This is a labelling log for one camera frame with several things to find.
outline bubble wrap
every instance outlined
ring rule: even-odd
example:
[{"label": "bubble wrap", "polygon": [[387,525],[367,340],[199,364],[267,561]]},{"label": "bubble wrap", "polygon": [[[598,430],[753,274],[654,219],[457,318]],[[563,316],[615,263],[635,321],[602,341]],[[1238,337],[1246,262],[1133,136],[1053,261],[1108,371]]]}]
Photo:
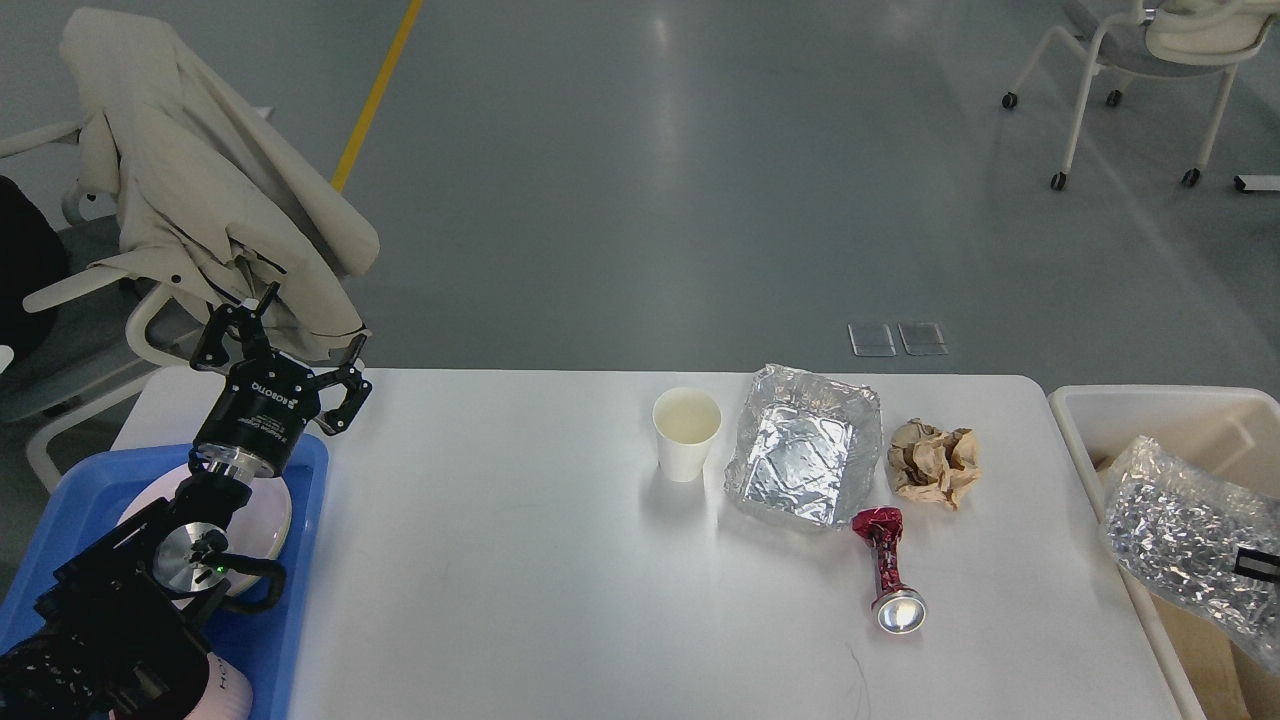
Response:
[{"label": "bubble wrap", "polygon": [[1233,571],[1240,547],[1280,553],[1280,500],[1221,480],[1148,437],[1103,483],[1112,489],[1102,533],[1120,566],[1280,674],[1280,587]]}]

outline crumpled brown paper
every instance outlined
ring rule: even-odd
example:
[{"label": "crumpled brown paper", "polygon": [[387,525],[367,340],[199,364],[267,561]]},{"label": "crumpled brown paper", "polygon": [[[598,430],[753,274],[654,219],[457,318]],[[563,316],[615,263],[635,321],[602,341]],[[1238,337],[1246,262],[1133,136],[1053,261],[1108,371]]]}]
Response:
[{"label": "crumpled brown paper", "polygon": [[914,502],[960,509],[960,498],[982,478],[978,438],[969,428],[945,433],[913,418],[893,433],[888,448],[893,492]]}]

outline yellow floor line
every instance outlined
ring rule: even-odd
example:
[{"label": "yellow floor line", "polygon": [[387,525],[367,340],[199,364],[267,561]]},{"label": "yellow floor line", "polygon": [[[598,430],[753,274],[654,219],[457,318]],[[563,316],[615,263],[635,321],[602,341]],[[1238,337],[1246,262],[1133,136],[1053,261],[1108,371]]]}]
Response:
[{"label": "yellow floor line", "polygon": [[404,49],[408,32],[413,29],[413,20],[417,19],[417,10],[421,6],[422,0],[412,0],[408,4],[408,10],[404,12],[401,27],[396,31],[396,38],[392,40],[392,46],[387,50],[383,67],[378,70],[374,87],[369,90],[369,99],[365,100],[365,108],[360,111],[360,119],[356,120],[356,129],[351,131],[347,149],[342,151],[342,159],[338,160],[338,169],[333,172],[333,179],[329,181],[338,192],[342,192],[342,188],[347,186],[347,177],[351,174],[351,168],[356,165],[356,158],[360,156],[360,146],[365,143],[369,127],[374,124],[378,105],[383,101],[383,94],[387,92],[387,85],[392,79],[392,73],[396,72],[396,63],[399,61],[401,50]]}]

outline paper cup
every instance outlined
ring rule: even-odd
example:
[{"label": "paper cup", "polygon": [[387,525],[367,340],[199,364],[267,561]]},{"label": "paper cup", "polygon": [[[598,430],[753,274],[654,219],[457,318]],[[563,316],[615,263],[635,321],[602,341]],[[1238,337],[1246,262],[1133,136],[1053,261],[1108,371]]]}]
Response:
[{"label": "paper cup", "polygon": [[662,393],[653,405],[662,474],[677,483],[701,478],[707,454],[719,425],[719,406],[705,392],[677,387]]}]

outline chair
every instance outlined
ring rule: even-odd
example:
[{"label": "chair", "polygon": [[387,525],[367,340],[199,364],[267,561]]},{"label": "chair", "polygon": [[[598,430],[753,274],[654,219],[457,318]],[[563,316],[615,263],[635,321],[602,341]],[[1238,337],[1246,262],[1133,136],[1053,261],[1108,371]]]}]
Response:
[{"label": "chair", "polygon": [[[86,222],[77,214],[77,220],[59,232],[73,268],[119,250],[114,217]],[[0,372],[0,423],[40,418],[26,455],[50,492],[61,480],[50,441],[140,393],[157,365],[184,364],[180,345],[200,333],[200,324],[168,302],[164,286],[140,293],[137,284],[116,287],[122,279],[123,273],[88,273],[74,290],[28,296],[28,310],[59,306],[58,318],[29,357]],[[12,360],[12,351],[4,356]]]},{"label": "chair", "polygon": [[1001,100],[1006,110],[1018,106],[1018,91],[1053,40],[1062,41],[1084,60],[1071,132],[1062,154],[1062,169],[1050,181],[1050,187],[1057,191],[1066,187],[1084,122],[1084,104],[1089,97],[1093,77],[1103,69],[1115,69],[1121,76],[1115,90],[1107,94],[1106,104],[1111,108],[1120,104],[1129,85],[1139,77],[1180,79],[1221,76],[1217,101],[1196,164],[1183,174],[1183,184],[1194,187],[1208,165],[1231,83],[1235,82],[1235,72],[1240,63],[1262,47],[1275,13],[1280,13],[1280,3],[1167,0],[1158,8],[1148,9],[1142,0],[1070,0],[1062,10],[1083,37],[1074,36],[1061,26],[1050,28]]},{"label": "chair", "polygon": [[[61,478],[49,439],[137,395],[156,365],[184,364],[177,347],[221,302],[280,283],[266,332],[303,360],[369,334],[339,278],[379,250],[374,228],[168,24],[81,8],[60,51],[83,119],[0,140],[0,158],[50,142],[81,152],[63,242],[87,269],[24,299],[31,313],[60,306],[58,322],[0,375],[0,421],[54,415],[27,445],[50,491]],[[86,193],[114,197],[116,217],[84,223]],[[146,295],[108,290],[122,281]]]}]

